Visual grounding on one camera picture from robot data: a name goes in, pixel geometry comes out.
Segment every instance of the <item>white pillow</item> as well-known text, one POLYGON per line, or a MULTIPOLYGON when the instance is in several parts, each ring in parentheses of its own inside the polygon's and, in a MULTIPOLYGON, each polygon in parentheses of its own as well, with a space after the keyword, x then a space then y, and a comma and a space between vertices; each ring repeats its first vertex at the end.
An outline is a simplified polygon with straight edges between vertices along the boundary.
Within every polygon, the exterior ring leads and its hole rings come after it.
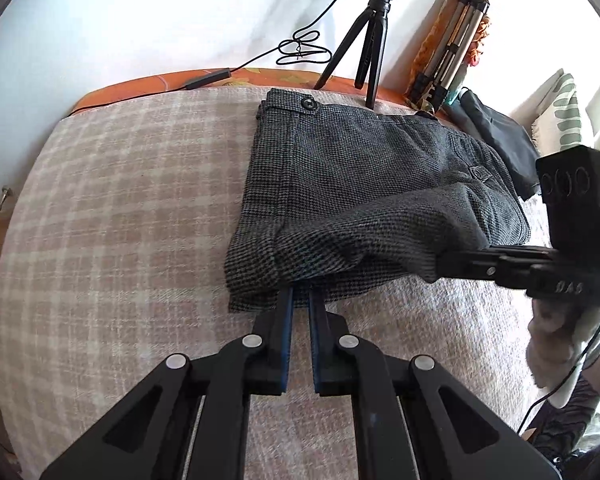
POLYGON ((584 107, 578 103, 576 84, 564 74, 538 107, 540 116, 531 125, 531 137, 541 156, 578 144, 593 148, 593 128, 584 107))

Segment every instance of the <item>folded tripod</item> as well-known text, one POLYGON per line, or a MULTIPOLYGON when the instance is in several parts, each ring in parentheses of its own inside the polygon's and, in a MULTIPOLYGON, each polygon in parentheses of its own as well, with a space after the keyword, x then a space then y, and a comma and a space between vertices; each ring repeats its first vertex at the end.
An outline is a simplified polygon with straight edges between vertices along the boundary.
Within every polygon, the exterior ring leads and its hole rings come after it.
POLYGON ((408 100, 415 107, 440 109, 488 9, 487 0, 458 0, 440 43, 409 90, 408 100))
MULTIPOLYGON (((286 390, 292 295, 292 288, 281 290, 275 309, 259 314, 250 334, 217 354, 168 356, 51 463, 42 480, 242 478, 250 396, 286 390)), ((319 291, 312 291, 308 309, 315 391, 350 396, 360 479, 560 478, 433 358, 384 355, 351 335, 342 316, 327 312, 319 291)))

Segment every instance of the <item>camera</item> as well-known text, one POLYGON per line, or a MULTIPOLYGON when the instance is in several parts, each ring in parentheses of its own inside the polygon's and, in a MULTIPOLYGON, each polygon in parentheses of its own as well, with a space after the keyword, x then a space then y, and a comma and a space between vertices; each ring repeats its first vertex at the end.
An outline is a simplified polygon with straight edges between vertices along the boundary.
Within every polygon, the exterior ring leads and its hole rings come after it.
POLYGON ((551 244, 575 264, 600 266, 600 151, 576 146, 536 161, 551 244))

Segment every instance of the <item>leg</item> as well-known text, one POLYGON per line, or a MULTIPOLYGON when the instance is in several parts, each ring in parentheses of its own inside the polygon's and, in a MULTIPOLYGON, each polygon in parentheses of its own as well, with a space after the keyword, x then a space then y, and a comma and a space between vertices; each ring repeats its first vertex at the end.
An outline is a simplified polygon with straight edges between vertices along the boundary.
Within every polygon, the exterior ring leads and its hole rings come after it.
POLYGON ((354 86, 357 89, 361 89, 365 84, 366 73, 369 70, 369 63, 371 63, 371 49, 374 43, 374 27, 375 20, 370 20, 369 25, 366 28, 365 43, 362 47, 362 56, 360 56, 360 64, 358 65, 358 73, 356 74, 356 82, 354 86))
POLYGON ((376 103, 376 94, 378 93, 378 82, 380 81, 380 67, 382 66, 382 55, 384 54, 384 42, 386 41, 386 13, 376 12, 374 20, 374 40, 371 47, 371 72, 369 74, 369 84, 366 89, 365 106, 371 110, 376 103))
POLYGON ((353 41, 358 37, 358 34, 360 34, 360 32, 362 31, 362 28, 365 26, 366 23, 368 23, 371 20, 373 15, 373 10, 367 7, 362 12, 362 14, 360 14, 356 18, 356 21, 353 22, 353 25, 351 25, 351 28, 344 37, 344 40, 342 40, 342 43, 340 43, 340 46, 336 49, 336 52, 333 54, 331 61, 327 65, 327 68, 325 68, 324 72, 322 72, 320 79, 318 79, 318 82, 314 86, 314 90, 319 90, 325 85, 327 79, 330 78, 331 74, 336 69, 338 63, 342 59, 342 56, 345 55, 347 49, 351 46, 351 43, 353 43, 353 41))

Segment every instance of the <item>black tripod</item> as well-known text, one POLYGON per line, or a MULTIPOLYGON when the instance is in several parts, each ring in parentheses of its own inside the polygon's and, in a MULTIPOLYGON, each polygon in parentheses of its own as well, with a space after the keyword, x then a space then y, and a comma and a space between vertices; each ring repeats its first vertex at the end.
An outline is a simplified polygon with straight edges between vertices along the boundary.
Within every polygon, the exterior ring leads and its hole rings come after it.
POLYGON ((364 86, 366 73, 369 72, 369 67, 371 66, 365 106, 371 110, 374 109, 376 93, 378 93, 378 82, 380 81, 380 66, 382 65, 382 54, 384 54, 384 42, 386 41, 386 16, 391 9, 390 2, 391 0, 369 0, 368 6, 353 23, 344 40, 342 40, 342 43, 340 43, 340 46, 333 54, 327 68, 322 72, 320 79, 318 79, 318 82, 314 86, 315 90, 319 90, 325 85, 327 79, 330 78, 342 59, 342 56, 345 55, 351 43, 358 37, 366 24, 365 43, 362 47, 362 56, 360 57, 354 86, 358 89, 364 86))

